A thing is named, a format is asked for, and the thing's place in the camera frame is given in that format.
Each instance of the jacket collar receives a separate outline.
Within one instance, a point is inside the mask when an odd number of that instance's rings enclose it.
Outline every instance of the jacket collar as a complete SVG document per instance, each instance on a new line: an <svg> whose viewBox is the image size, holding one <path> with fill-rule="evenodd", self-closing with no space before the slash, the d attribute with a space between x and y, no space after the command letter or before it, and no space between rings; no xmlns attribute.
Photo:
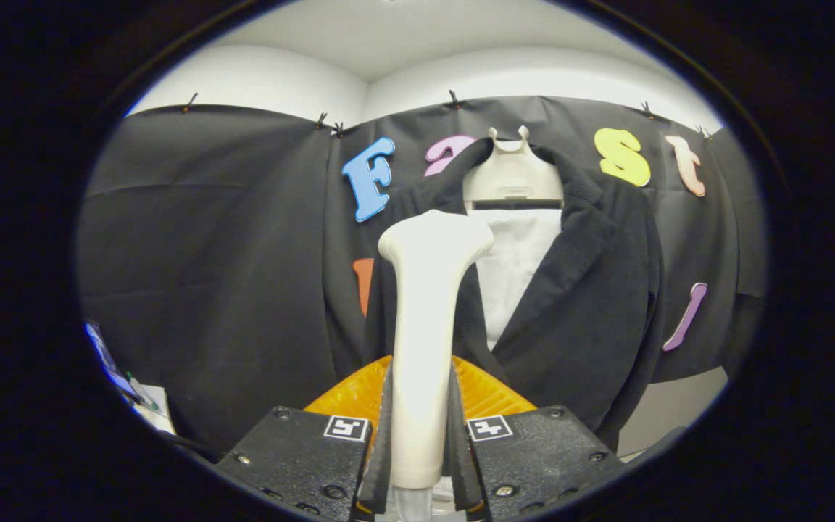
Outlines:
<svg viewBox="0 0 835 522"><path fill-rule="evenodd" d="M421 188L420 195L426 205L424 210L435 208L452 214L466 214L463 204L463 179L470 170L491 156L493 148L494 143L490 138L478 139L460 152L443 172L428 179ZM560 173L562 191L566 198L562 212L563 225L571 213L570 198L582 199L583 202L592 205L599 201L603 193L601 188L591 181L572 159L545 146L531 144L531 151L541 160L556 165Z"/></svg>
<svg viewBox="0 0 835 522"><path fill-rule="evenodd" d="M439 209L466 215L463 179L470 170L488 159L493 148L490 138L477 140L458 154L443 172L429 178L418 195L424 207L421 212ZM503 371L494 370L491 364L486 363L494 363L493 355L513 349L510 346L517 344L514 340L521 336L527 324L557 304L563 295L569 294L617 232L617 225L594 206L603 191L589 175L559 152L534 145L531 145L531 151L540 159L556 165L560 173L564 196L561 231L533 274L533 280L520 298L493 352L489 353L485 343L484 328L474 329L475 333L464 333L462 341L467 344L467 350L473 353L483 368L498 377L503 376ZM475 265L470 267L460 285L457 316L464 318L467 324L484 325Z"/></svg>

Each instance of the white hanger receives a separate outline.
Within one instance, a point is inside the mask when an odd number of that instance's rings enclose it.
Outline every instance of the white hanger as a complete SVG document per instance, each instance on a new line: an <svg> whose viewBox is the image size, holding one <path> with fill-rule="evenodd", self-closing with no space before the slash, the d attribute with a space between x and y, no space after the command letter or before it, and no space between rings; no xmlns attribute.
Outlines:
<svg viewBox="0 0 835 522"><path fill-rule="evenodd" d="M530 131L518 129L520 141L498 141L498 131L488 129L494 143L491 156L463 179L463 202L473 210L476 202L510 201L559 202L563 194L556 166L538 158L527 140Z"/></svg>

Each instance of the orange textured surface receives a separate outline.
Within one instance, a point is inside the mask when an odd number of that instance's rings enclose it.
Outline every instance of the orange textured surface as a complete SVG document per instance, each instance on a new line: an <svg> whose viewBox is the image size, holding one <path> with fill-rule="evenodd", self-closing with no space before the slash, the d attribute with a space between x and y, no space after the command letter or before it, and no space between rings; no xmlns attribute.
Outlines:
<svg viewBox="0 0 835 522"><path fill-rule="evenodd" d="M463 419L536 410L530 401L478 366L459 357L453 357L453 363L463 397ZM382 405L382 384L390 364L391 356L367 364L318 397L304 409L305 412L368 419L373 426L369 439L371 450Z"/></svg>

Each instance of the suit jacket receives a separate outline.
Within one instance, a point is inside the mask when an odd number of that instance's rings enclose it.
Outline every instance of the suit jacket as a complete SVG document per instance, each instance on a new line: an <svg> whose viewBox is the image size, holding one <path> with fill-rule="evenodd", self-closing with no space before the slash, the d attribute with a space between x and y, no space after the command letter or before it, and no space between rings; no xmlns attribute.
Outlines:
<svg viewBox="0 0 835 522"><path fill-rule="evenodd" d="M531 148L560 172L565 199L560 235L491 351L478 272L470 267L457 295L453 353L537 407L569 407L616 449L619 430L662 350L662 247L652 209L629 182L586 171L550 149ZM377 216L380 231L431 209L466 214L463 178L491 149L491 139L478 140L440 174L395 191ZM392 353L396 304L394 268L377 259L363 363Z"/></svg>

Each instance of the pink letter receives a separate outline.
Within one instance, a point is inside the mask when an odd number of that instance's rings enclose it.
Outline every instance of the pink letter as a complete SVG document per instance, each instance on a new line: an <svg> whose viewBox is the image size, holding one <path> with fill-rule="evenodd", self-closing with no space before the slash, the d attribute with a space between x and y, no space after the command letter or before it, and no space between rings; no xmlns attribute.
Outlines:
<svg viewBox="0 0 835 522"><path fill-rule="evenodd" d="M427 149L427 154L424 155L427 161L432 162L431 166L428 166L427 170L424 171L424 178L427 178L428 175L443 172L443 169L453 161L453 158L457 157L460 152L463 152L463 149L466 149L474 141L475 139L472 136L456 135L441 139L431 145L430 149ZM450 151L451 154L444 158L447 151Z"/></svg>
<svg viewBox="0 0 835 522"><path fill-rule="evenodd" d="M692 192L693 195L703 197L705 185L698 181L698 173L695 172L695 165L702 166L698 155L691 151L689 142L681 136L666 136L665 140L676 149L676 162L678 162L678 174L682 176L682 183Z"/></svg>

